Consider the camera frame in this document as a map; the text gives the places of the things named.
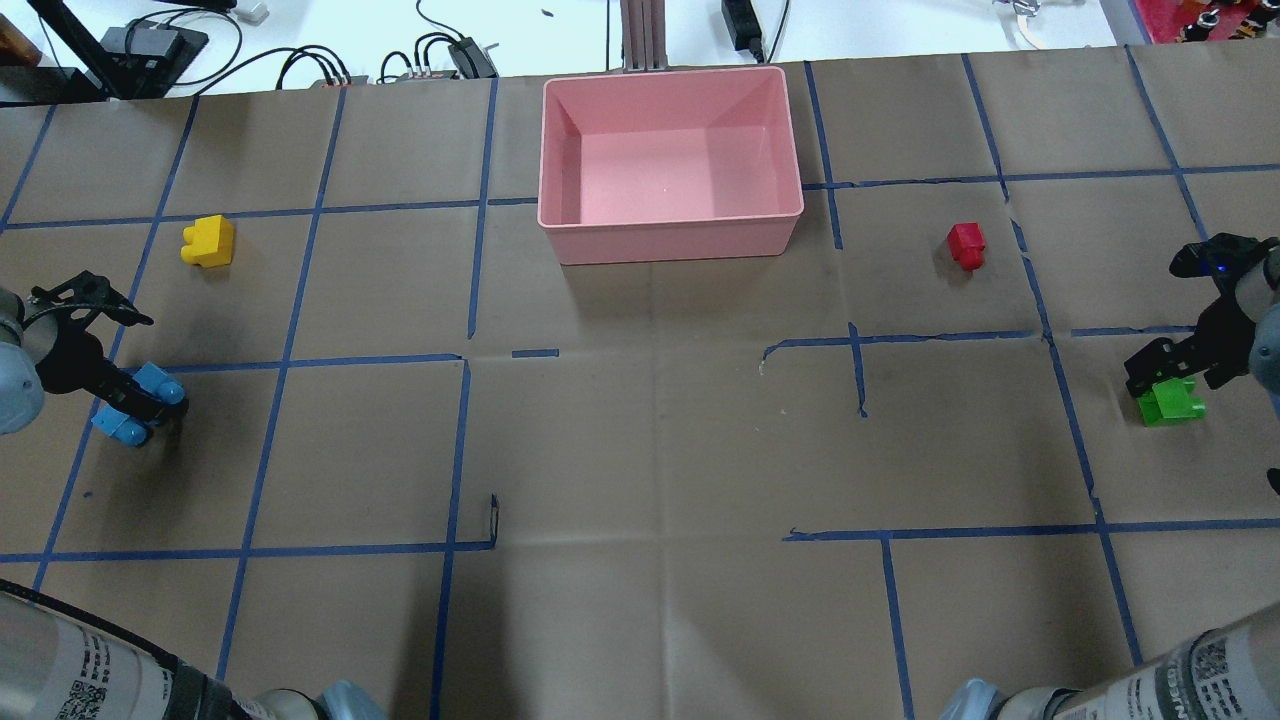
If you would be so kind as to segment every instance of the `pink container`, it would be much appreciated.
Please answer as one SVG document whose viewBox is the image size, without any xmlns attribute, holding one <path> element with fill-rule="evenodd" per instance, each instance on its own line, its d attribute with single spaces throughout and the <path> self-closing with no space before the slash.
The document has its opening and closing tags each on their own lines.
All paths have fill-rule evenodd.
<svg viewBox="0 0 1280 720">
<path fill-rule="evenodd" d="M 564 265 L 778 255 L 804 209 L 786 76 L 547 81 L 538 223 Z"/>
</svg>

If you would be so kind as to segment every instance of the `robotic arm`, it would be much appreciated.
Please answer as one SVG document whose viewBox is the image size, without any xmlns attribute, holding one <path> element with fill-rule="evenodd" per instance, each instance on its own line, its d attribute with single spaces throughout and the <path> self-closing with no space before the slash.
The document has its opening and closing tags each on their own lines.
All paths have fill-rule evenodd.
<svg viewBox="0 0 1280 720">
<path fill-rule="evenodd" d="M 102 343 L 88 333 L 99 315 L 124 327 L 152 324 L 110 281 L 88 270 L 52 290 L 32 288 L 26 301 L 0 287 L 0 434 L 31 424 L 45 392 L 87 389 L 102 398 L 118 416 L 134 420 L 128 424 L 133 442 L 120 438 L 128 445 L 141 445 L 151 427 L 186 414 L 186 393 L 175 380 L 160 372 L 159 382 L 145 387 L 142 372 L 129 375 L 102 355 Z"/>
<path fill-rule="evenodd" d="M 1280 395 L 1280 238 L 1260 242 L 1219 233 L 1179 250 L 1169 272 L 1210 277 L 1220 297 L 1201 313 L 1190 337 L 1156 338 L 1125 361 L 1129 395 L 1139 397 L 1156 383 L 1199 372 L 1212 389 L 1252 373 Z"/>
</svg>

